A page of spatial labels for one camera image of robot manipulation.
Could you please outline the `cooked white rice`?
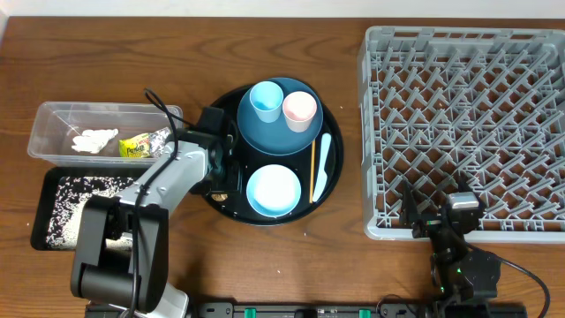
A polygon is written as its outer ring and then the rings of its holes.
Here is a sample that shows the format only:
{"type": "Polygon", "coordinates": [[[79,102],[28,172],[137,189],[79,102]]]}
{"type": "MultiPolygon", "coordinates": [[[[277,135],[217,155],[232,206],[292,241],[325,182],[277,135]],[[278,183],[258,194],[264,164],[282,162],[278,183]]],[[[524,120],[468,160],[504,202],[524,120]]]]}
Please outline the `cooked white rice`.
{"type": "Polygon", "coordinates": [[[131,177],[62,177],[56,188],[46,235],[48,248],[73,250],[78,241],[82,210],[93,196],[111,198],[134,182],[131,177]]]}

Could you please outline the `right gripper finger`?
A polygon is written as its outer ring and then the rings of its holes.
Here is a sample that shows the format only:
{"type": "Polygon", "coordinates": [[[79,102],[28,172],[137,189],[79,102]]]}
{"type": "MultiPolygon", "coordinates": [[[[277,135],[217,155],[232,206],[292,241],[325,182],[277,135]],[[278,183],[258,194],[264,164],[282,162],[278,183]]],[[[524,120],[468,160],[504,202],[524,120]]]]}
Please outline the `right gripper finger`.
{"type": "Polygon", "coordinates": [[[400,222],[415,223],[421,219],[421,213],[418,211],[412,188],[407,181],[403,181],[403,197],[401,205],[400,222]]]}
{"type": "Polygon", "coordinates": [[[470,186],[470,178],[467,177],[466,175],[464,175],[462,172],[460,172],[458,174],[457,187],[458,187],[459,193],[467,193],[469,195],[472,194],[475,198],[475,201],[478,203],[478,205],[477,205],[478,208],[486,208],[487,207],[485,202],[480,199],[479,194],[477,192],[475,192],[473,190],[473,188],[470,186]]]}

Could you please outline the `white tissue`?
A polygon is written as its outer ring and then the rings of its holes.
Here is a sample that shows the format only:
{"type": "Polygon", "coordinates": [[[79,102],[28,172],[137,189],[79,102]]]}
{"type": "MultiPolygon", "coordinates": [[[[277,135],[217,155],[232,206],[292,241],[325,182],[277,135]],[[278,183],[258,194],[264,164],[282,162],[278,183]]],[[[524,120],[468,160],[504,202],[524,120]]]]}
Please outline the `white tissue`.
{"type": "Polygon", "coordinates": [[[98,154],[118,133],[118,129],[85,130],[72,139],[72,149],[77,152],[98,154]]]}

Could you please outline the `brown walnut shell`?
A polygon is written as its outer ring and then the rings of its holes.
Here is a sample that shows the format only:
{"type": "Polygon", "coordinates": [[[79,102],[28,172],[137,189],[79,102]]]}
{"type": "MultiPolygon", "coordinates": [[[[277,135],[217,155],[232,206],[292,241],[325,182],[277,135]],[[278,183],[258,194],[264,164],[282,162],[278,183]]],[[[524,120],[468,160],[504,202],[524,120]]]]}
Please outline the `brown walnut shell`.
{"type": "Polygon", "coordinates": [[[214,201],[222,202],[222,201],[226,201],[229,198],[229,195],[226,193],[212,193],[211,198],[214,201]]]}

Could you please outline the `light blue bowl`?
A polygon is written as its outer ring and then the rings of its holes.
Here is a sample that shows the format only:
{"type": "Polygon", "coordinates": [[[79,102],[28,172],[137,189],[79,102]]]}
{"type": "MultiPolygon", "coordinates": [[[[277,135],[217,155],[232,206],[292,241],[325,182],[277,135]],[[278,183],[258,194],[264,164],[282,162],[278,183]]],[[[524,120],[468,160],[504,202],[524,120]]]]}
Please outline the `light blue bowl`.
{"type": "Polygon", "coordinates": [[[280,164],[257,169],[248,179],[245,195],[251,208],[261,216],[278,218],[298,205],[302,187],[297,174],[280,164]]]}

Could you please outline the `yellow snack wrapper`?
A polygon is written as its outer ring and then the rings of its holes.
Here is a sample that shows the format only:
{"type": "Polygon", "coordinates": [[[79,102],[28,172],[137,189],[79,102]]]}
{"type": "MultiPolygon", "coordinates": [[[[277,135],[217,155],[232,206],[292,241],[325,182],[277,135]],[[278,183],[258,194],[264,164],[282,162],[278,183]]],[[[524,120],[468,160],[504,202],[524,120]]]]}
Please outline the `yellow snack wrapper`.
{"type": "Polygon", "coordinates": [[[126,158],[158,158],[162,155],[166,140],[171,134],[168,127],[155,132],[144,132],[129,139],[118,142],[121,157],[126,158]]]}

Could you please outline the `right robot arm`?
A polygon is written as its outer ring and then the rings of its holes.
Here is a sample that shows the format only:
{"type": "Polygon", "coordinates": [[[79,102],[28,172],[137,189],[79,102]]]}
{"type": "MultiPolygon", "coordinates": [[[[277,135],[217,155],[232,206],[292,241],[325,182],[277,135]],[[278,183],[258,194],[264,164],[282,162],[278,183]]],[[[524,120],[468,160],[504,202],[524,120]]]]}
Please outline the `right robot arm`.
{"type": "Polygon", "coordinates": [[[434,297],[437,307],[492,299],[497,296],[501,263],[493,256],[471,250],[464,236],[475,231],[486,204],[466,182],[446,196],[446,202],[434,214],[418,211],[410,184],[403,182],[400,221],[411,228],[415,239],[429,239],[433,286],[440,294],[434,297]]]}

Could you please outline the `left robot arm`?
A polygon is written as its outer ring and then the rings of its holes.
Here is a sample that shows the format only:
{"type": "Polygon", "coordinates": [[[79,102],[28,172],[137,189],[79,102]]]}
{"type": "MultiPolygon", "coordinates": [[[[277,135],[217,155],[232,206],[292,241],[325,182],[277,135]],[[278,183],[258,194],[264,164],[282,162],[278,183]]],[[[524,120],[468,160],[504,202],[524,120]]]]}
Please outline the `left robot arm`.
{"type": "Polygon", "coordinates": [[[77,298],[122,308],[129,317],[184,317],[188,295],[168,282],[169,219],[196,185],[222,178],[222,132],[180,129],[162,156],[111,198],[94,195],[81,213],[72,265],[77,298]]]}

